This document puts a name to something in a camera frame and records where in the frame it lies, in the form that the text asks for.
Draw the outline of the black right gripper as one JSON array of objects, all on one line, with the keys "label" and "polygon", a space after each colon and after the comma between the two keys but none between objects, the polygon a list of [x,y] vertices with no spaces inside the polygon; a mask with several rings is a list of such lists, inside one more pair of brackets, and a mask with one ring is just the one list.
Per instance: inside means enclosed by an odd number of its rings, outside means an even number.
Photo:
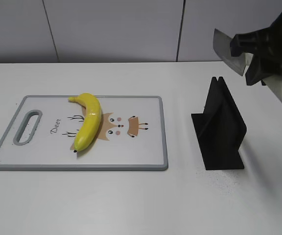
[{"label": "black right gripper", "polygon": [[282,12],[268,28],[236,34],[230,41],[230,50],[232,57],[254,53],[245,73],[247,86],[271,75],[282,75]]}]

